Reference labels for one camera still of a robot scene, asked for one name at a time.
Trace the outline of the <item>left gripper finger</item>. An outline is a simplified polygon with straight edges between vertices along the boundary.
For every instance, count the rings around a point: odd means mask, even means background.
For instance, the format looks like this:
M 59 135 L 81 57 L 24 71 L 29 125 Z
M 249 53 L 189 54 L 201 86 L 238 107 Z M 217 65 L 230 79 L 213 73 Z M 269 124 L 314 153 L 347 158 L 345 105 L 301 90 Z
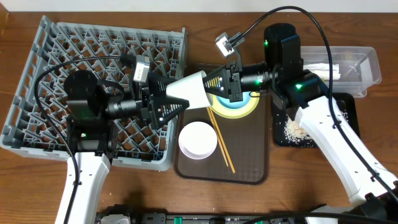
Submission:
M 150 127 L 160 129 L 190 106 L 188 100 L 166 96 L 151 96 L 149 102 Z
M 174 78 L 165 77 L 153 72 L 148 74 L 149 91 L 153 95 L 166 95 L 166 88 L 169 84 L 176 82 Z

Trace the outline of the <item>light blue bowl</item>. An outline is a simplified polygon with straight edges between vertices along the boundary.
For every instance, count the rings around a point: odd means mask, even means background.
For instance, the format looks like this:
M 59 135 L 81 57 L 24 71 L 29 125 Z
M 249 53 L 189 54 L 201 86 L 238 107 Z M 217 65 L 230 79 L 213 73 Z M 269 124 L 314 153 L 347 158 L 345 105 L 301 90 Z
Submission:
M 239 108 L 246 106 L 249 103 L 251 97 L 249 96 L 249 92 L 243 92 L 243 100 L 242 101 L 230 102 L 229 99 L 222 98 L 220 96 L 216 96 L 216 99 L 225 108 L 235 110 L 235 109 L 239 109 Z

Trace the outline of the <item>white paper cup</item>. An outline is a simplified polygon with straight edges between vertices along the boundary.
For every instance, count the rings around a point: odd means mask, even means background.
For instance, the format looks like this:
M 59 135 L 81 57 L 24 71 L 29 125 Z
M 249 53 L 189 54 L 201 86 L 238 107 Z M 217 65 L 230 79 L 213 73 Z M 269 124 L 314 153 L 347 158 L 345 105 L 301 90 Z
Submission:
M 185 78 L 177 80 L 166 87 L 166 95 L 188 100 L 188 110 L 211 107 L 213 96 L 205 91 L 203 78 L 206 73 L 202 70 Z

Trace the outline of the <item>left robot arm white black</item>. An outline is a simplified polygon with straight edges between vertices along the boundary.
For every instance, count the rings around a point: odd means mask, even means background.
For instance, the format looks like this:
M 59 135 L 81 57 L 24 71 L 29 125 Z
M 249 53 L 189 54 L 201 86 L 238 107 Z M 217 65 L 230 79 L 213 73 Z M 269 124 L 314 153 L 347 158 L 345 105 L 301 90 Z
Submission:
M 57 223 L 94 223 L 100 193 L 116 151 L 115 121 L 138 116 L 159 129 L 186 110 L 188 100 L 166 95 L 173 78 L 148 73 L 145 81 L 129 88 L 78 70 L 64 82 L 67 93 L 67 179 Z

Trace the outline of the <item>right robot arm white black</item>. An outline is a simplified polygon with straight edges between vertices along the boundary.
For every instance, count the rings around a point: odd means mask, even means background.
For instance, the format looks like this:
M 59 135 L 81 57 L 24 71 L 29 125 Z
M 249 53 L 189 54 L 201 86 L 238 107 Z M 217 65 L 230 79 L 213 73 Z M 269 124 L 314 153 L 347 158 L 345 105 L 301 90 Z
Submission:
M 244 92 L 265 91 L 275 105 L 315 141 L 340 178 L 352 204 L 347 211 L 320 207 L 291 213 L 308 223 L 396 223 L 397 177 L 371 154 L 342 117 L 332 84 L 303 66 L 300 37 L 292 24 L 264 31 L 263 63 L 224 65 L 203 79 L 207 93 L 239 101 Z

